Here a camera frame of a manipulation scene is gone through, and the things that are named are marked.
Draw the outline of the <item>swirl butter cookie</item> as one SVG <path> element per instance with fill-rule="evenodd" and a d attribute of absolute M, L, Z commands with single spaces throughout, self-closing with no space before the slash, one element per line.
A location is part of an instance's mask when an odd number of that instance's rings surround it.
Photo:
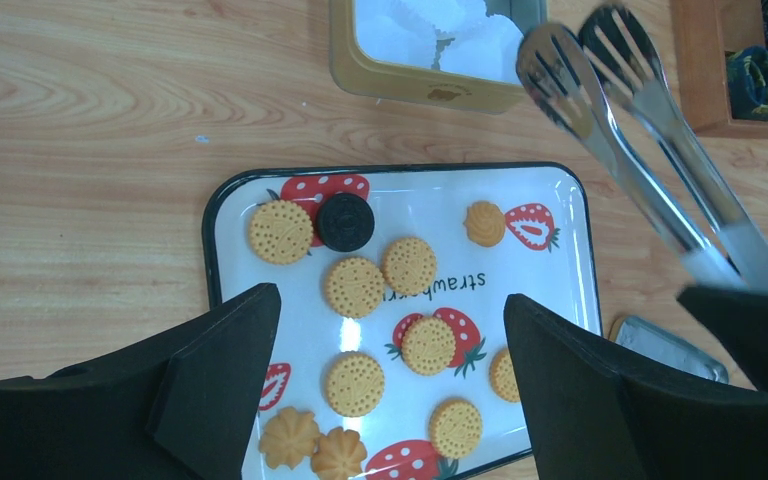
<path fill-rule="evenodd" d="M 463 225 L 473 243 L 487 248 L 500 243 L 506 232 L 504 214 L 497 205 L 488 201 L 470 205 Z"/>

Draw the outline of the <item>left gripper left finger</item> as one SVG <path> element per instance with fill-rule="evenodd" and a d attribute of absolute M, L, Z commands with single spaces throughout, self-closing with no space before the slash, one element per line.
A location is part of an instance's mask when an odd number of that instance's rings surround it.
<path fill-rule="evenodd" d="M 281 297 L 211 311 L 45 378 L 0 380 L 0 479 L 238 479 Z"/>

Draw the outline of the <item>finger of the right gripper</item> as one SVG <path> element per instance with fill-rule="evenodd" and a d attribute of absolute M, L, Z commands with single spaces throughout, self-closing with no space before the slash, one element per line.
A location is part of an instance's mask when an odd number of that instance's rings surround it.
<path fill-rule="evenodd" d="M 721 343 L 754 387 L 768 392 L 768 295 L 688 285 L 677 301 Z"/>

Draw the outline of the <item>white strawberry tray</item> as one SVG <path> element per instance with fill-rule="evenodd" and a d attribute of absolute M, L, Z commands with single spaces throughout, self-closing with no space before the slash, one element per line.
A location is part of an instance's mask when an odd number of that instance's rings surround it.
<path fill-rule="evenodd" d="M 315 214 L 345 191 L 363 198 L 375 218 L 361 257 L 379 263 L 391 242 L 413 236 L 430 245 L 438 265 L 423 293 L 386 291 L 378 308 L 358 320 L 339 315 L 325 298 L 324 281 L 340 252 L 315 242 L 303 259 L 278 266 L 258 258 L 247 241 L 260 205 L 287 200 Z M 494 203 L 505 216 L 506 232 L 493 247 L 473 243 L 463 225 L 477 201 Z M 521 293 L 592 333 L 602 330 L 586 196 L 557 163 L 252 170 L 215 191 L 202 237 L 212 305 L 262 282 L 275 284 L 281 296 L 245 479 L 312 477 L 309 460 L 271 469 L 258 449 L 266 423 L 285 407 L 313 412 L 322 431 L 357 431 L 368 453 L 366 479 L 466 479 L 519 460 L 531 452 L 523 411 L 499 398 L 489 379 L 494 356 L 507 344 L 506 299 Z M 433 376 L 413 372 L 402 358 L 404 335 L 422 317 L 442 319 L 456 340 L 454 358 Z M 373 357 L 385 376 L 380 403 L 362 417 L 337 414 L 325 398 L 326 374 L 346 352 Z M 440 455 L 429 436 L 433 411 L 452 398 L 472 403 L 483 421 L 480 443 L 461 459 Z"/>

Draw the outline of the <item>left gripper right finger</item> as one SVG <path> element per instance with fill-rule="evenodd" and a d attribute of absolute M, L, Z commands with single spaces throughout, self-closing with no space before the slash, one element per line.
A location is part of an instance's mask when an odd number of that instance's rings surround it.
<path fill-rule="evenodd" d="M 768 393 L 663 365 L 522 294 L 504 325 L 543 479 L 768 479 Z"/>

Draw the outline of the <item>black sandwich cookie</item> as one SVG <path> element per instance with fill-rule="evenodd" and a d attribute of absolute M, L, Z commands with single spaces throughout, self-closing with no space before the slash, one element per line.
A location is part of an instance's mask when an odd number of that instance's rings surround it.
<path fill-rule="evenodd" d="M 353 252 L 372 238 L 375 218 L 369 204 L 352 193 L 337 193 L 327 199 L 315 217 L 322 243 L 337 252 Z"/>

